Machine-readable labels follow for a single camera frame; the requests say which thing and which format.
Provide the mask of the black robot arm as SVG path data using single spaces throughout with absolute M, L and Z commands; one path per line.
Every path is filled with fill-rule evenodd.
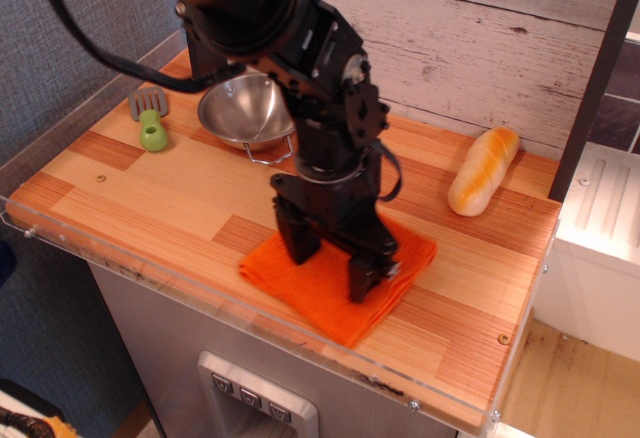
M 347 252 L 355 302 L 399 269 L 382 223 L 380 141 L 388 106 L 358 33 L 322 0 L 182 0 L 185 27 L 216 56 L 266 74 L 294 122 L 295 173 L 271 180 L 281 236 L 306 262 L 329 242 Z

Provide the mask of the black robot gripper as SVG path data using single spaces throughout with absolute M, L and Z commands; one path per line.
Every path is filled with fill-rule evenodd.
M 277 173 L 270 185 L 280 234 L 296 265 L 305 263 L 324 239 L 352 257 L 348 263 L 349 297 L 362 303 L 381 282 L 393 279 L 401 265 L 394 261 L 399 245 L 376 213 L 376 202 L 396 198 L 400 185 L 381 193 L 382 160 L 399 167 L 388 150 L 369 150 L 349 175 L 313 181 L 302 175 Z

